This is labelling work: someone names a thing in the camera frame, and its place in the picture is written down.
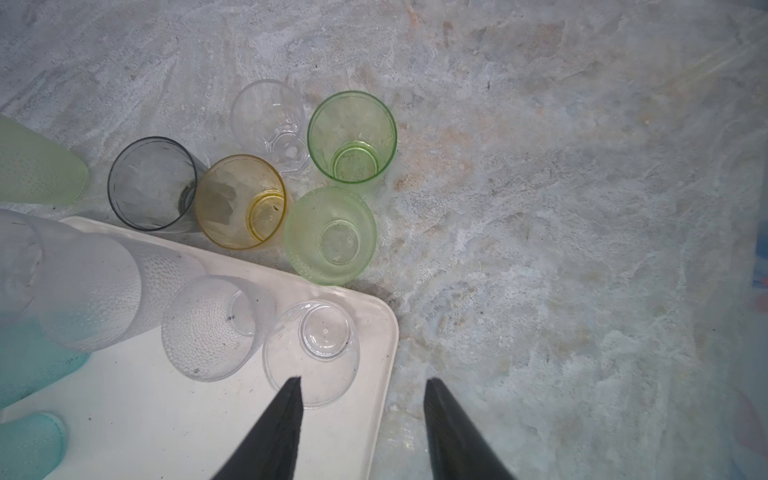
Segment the teal textured tumbler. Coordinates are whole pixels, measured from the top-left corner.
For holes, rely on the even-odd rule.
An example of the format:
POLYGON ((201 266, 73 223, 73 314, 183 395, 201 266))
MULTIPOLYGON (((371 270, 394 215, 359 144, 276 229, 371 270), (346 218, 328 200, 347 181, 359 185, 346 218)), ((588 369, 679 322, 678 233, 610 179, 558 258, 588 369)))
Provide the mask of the teal textured tumbler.
POLYGON ((1 478, 44 479, 65 457, 68 431, 57 416, 34 413, 1 425, 1 478))
POLYGON ((90 354, 51 341, 34 321, 1 328, 1 408, 76 372, 90 354))

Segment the clear textured tumbler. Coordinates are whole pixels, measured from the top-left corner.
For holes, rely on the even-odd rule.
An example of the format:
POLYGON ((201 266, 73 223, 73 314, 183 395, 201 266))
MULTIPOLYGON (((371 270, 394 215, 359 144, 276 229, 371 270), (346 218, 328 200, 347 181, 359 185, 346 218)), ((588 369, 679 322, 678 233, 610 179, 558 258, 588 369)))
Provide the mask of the clear textured tumbler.
POLYGON ((174 296, 205 274, 187 254, 85 233, 46 263, 30 313, 52 341, 95 352, 157 328, 174 296))

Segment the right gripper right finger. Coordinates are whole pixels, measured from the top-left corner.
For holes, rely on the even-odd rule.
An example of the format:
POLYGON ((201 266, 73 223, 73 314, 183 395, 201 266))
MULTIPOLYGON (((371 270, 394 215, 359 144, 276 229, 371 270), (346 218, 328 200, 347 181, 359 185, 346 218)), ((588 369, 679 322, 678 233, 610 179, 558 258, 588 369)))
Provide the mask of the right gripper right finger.
POLYGON ((439 378, 426 382, 423 408, 434 479, 515 479, 439 378))

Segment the light green textured tumbler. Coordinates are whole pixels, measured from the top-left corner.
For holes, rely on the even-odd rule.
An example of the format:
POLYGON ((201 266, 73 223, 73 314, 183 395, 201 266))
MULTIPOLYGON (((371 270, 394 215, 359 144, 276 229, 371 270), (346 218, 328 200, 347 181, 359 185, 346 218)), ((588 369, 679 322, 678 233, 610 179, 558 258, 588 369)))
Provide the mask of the light green textured tumbler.
POLYGON ((87 165, 64 147, 1 116, 1 201, 71 204, 88 182, 87 165))
POLYGON ((285 220, 284 248, 305 279, 341 286, 369 265, 377 245, 373 213, 358 195, 322 187, 302 196, 285 220))

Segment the small clear glass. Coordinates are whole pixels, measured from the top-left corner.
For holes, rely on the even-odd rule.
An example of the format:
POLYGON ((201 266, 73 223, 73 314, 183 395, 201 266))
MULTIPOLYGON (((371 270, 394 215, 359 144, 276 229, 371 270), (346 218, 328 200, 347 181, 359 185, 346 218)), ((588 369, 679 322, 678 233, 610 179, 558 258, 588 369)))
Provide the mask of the small clear glass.
POLYGON ((267 160, 280 174, 302 171, 309 162, 305 103, 293 87, 274 79, 246 85, 230 108, 238 144, 267 160))

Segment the clear smooth tall tumbler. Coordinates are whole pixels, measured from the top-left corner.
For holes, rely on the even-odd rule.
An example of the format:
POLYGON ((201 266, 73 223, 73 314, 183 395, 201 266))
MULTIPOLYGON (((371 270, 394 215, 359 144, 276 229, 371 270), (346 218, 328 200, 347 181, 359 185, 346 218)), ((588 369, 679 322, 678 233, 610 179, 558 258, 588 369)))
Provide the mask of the clear smooth tall tumbler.
POLYGON ((2 327, 24 317, 46 261, 79 235, 79 230, 63 222, 1 210, 2 327))

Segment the dark grey glass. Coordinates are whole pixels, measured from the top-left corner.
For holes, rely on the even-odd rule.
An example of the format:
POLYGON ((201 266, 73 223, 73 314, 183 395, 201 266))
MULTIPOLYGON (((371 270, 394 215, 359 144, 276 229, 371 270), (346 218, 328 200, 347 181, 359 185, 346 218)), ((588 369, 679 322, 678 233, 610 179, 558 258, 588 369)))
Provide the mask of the dark grey glass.
POLYGON ((208 166, 179 142, 139 139, 121 151, 108 176, 110 206, 128 227, 161 234, 200 230, 194 201, 208 166))

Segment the frosted clear tumbler back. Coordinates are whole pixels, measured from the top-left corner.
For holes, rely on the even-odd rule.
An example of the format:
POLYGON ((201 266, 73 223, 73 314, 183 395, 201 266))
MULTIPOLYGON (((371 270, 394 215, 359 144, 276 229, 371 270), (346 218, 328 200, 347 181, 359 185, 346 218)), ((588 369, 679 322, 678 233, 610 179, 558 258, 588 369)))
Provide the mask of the frosted clear tumbler back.
POLYGON ((263 344, 276 320, 272 292, 243 278, 205 275, 184 286, 164 311, 161 339, 170 363, 200 382, 225 379, 263 344))

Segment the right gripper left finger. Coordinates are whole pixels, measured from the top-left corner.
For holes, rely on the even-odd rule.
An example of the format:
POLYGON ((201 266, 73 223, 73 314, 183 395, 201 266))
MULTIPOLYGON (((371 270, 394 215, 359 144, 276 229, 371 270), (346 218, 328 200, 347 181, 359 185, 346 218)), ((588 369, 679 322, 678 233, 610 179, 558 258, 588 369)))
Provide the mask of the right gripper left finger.
POLYGON ((293 479, 303 413, 301 378, 291 377, 214 479, 293 479))

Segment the bright green smooth tumbler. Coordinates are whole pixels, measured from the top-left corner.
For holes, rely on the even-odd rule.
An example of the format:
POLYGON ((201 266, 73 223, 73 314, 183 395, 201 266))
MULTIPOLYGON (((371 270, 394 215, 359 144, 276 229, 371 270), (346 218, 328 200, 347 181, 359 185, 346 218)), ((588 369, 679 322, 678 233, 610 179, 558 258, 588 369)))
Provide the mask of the bright green smooth tumbler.
POLYGON ((364 91, 331 95, 315 109, 308 124, 307 147, 314 165, 343 185, 377 181, 395 158, 397 145, 392 112, 364 91))

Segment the yellow glass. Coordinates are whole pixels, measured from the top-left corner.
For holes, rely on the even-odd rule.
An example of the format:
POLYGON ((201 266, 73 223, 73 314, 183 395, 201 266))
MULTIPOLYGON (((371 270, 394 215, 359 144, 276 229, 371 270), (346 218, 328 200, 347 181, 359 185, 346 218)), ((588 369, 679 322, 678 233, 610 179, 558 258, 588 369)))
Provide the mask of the yellow glass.
POLYGON ((236 154, 203 175, 194 211, 201 231, 214 244, 246 251, 277 245, 291 206, 285 182, 270 163, 236 154))

